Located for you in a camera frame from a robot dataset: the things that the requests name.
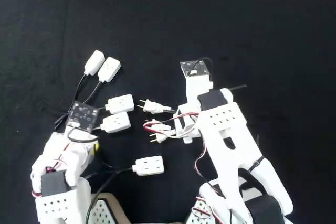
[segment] power cord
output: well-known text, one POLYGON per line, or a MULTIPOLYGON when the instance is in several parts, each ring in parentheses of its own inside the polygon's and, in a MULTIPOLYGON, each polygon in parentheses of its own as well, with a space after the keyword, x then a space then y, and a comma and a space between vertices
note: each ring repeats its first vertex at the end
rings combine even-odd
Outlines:
POLYGON ((104 184, 102 184, 102 186, 98 189, 98 191, 96 192, 96 195, 94 196, 94 198, 92 199, 90 205, 89 205, 89 209, 88 212, 86 214, 86 218, 85 218, 85 224, 89 224, 89 218, 90 218, 90 213, 91 210, 93 209, 93 206, 95 205, 99 194, 108 186, 109 183, 111 183, 111 181, 120 173, 124 173, 124 172, 130 172, 132 171, 132 168, 127 168, 127 169, 122 169, 122 170, 118 170, 115 173, 113 173, 106 181, 104 184))

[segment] cable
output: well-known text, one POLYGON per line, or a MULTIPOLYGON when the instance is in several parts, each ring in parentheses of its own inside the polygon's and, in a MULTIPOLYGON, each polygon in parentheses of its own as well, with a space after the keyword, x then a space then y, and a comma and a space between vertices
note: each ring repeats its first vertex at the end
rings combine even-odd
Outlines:
POLYGON ((79 128, 77 127, 73 127, 69 132, 68 132, 68 135, 67 135, 67 138, 70 139, 72 142, 75 142, 75 143, 81 143, 81 144, 86 144, 86 143, 93 143, 95 141, 97 141, 99 139, 99 137, 95 137, 93 139, 87 139, 87 140, 79 140, 79 139, 75 139, 75 138, 72 138, 70 137, 70 134, 74 131, 74 130, 80 130, 79 128))
POLYGON ((194 169, 195 169, 195 171, 197 172, 197 174, 198 174, 201 178, 203 178, 203 179, 205 180, 205 182, 206 182, 206 183, 213 189, 213 191, 215 191, 218 195, 220 195, 220 196, 222 196, 222 197, 225 198, 225 196, 224 196, 220 191, 218 191, 213 185, 210 184, 209 180, 207 180, 207 179, 202 175, 202 173, 200 172, 200 170, 199 170, 198 167, 197 167, 197 162, 198 162, 199 160, 201 160, 201 159, 204 157, 205 153, 206 153, 206 146, 205 146, 203 137, 202 137, 202 143, 203 143, 203 151, 201 152, 201 154, 199 155, 199 157, 195 160, 195 163, 194 163, 194 169))
POLYGON ((114 170, 106 170, 104 172, 91 173, 91 174, 85 176, 84 178, 89 179, 89 178, 95 177, 97 175, 108 174, 108 173, 115 173, 115 171, 114 170))
POLYGON ((74 104, 74 102, 76 101, 76 99, 77 99, 77 97, 78 97, 78 93, 79 93, 80 86, 82 85, 82 83, 83 83, 83 81, 85 80, 85 77, 86 77, 86 76, 87 76, 87 75, 84 74, 84 75, 82 76, 82 78, 80 79, 79 83, 77 84, 77 87, 76 87, 76 90, 75 90, 75 94, 73 95, 73 99, 72 99, 72 102, 71 102, 71 106, 70 106, 70 108, 68 109, 68 112, 71 111, 72 105, 74 104))
POLYGON ((176 135, 176 136, 168 135, 164 131, 153 130, 152 128, 149 128, 149 126, 155 125, 155 124, 160 124, 160 123, 166 123, 166 122, 169 122, 171 120, 175 120, 177 118, 181 118, 181 117, 184 117, 184 116, 187 116, 187 115, 198 115, 198 114, 199 114, 198 112, 189 112, 189 113, 180 114, 180 115, 175 116, 173 118, 170 118, 166 121, 146 122, 146 123, 143 124, 143 128, 147 131, 154 132, 154 133, 159 133, 159 134, 165 135, 165 136, 170 137, 170 138, 181 138, 182 136, 192 132, 195 129, 195 125, 191 129, 189 129, 188 131, 183 132, 181 135, 176 135))
POLYGON ((89 102, 89 101, 92 99, 92 97, 97 93, 97 91, 98 91, 98 89, 99 89, 99 87, 100 87, 101 85, 102 85, 102 82, 99 81, 98 84, 97 84, 97 86, 96 86, 95 89, 93 90, 93 92, 89 95, 89 97, 87 97, 87 98, 85 99, 85 101, 83 101, 83 103, 87 103, 87 102, 89 102))
POLYGON ((194 68, 196 67, 196 65, 197 65, 198 63, 200 63, 202 60, 203 60, 203 61, 204 61, 204 60, 208 61, 209 66, 210 66, 209 72, 210 72, 210 77, 211 77, 211 75, 212 75, 212 71, 213 71, 213 65, 214 65, 214 64, 213 64, 212 59, 210 59, 210 58, 208 58, 208 57, 203 57, 203 58, 198 59, 198 60, 192 65, 192 67, 191 67, 191 69, 190 69, 190 71, 189 71, 189 73, 188 73, 188 76, 191 76, 191 75, 190 75, 191 71, 193 71, 194 68))
POLYGON ((105 187, 107 187, 107 185, 114 179, 114 177, 116 177, 119 173, 123 173, 123 172, 127 172, 132 170, 132 168, 127 168, 127 169, 123 169, 123 170, 118 170, 116 171, 116 173, 112 174, 108 180, 106 180, 106 182, 104 184, 102 184, 102 186, 98 189, 98 191, 96 192, 96 195, 94 196, 94 198, 92 199, 90 205, 89 205, 89 209, 88 212, 86 214, 86 218, 85 218, 85 224, 89 224, 89 218, 90 218, 90 213, 91 210, 93 209, 94 204, 96 203, 99 194, 105 189, 105 187))

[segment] black cloth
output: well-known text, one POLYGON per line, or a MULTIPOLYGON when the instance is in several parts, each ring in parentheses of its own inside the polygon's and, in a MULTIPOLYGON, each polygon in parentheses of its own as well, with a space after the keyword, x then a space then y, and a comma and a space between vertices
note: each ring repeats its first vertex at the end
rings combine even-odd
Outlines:
MULTIPOLYGON (((132 93, 135 103, 176 108, 186 102, 179 62, 211 57, 215 87, 248 86, 235 101, 293 200, 290 219, 333 214, 335 0, 0 0, 0 10, 1 223, 37 222, 31 165, 95 49, 122 64, 90 103, 98 107, 132 93)), ((96 83, 91 77, 80 100, 96 83)), ((119 167, 162 155, 165 173, 122 174, 107 191, 132 222, 181 221, 203 183, 193 170, 202 144, 150 143, 142 124, 151 118, 136 109, 131 129, 99 133, 101 148, 119 167)), ((216 176, 208 156, 200 169, 216 176)), ((92 179, 92 191, 105 179, 92 179)))

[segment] white robotic hand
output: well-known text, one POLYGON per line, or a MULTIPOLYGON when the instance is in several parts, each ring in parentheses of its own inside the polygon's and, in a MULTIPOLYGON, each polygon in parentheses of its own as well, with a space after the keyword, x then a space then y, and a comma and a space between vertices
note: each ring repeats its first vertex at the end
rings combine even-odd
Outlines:
MULTIPOLYGON (((91 155, 97 143, 75 143, 67 138, 72 127, 67 126, 63 134, 53 132, 45 145, 43 153, 32 165, 30 175, 33 195, 41 193, 41 177, 52 170, 65 170, 66 183, 70 187, 77 185, 79 176, 93 159, 91 155)), ((88 132, 74 129, 71 137, 76 139, 94 139, 88 132)))

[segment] black pad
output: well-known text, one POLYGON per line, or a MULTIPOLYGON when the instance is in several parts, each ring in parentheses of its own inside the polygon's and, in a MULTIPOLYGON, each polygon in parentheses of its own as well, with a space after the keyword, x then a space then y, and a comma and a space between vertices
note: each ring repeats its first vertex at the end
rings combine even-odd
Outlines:
POLYGON ((227 104, 226 99, 220 90, 211 89, 209 92, 200 94, 198 97, 202 110, 210 110, 227 104))
POLYGON ((268 194, 245 202, 254 224, 284 224, 284 217, 279 203, 268 194))
POLYGON ((65 170, 42 175, 41 188, 43 197, 66 193, 71 189, 65 180, 65 170))

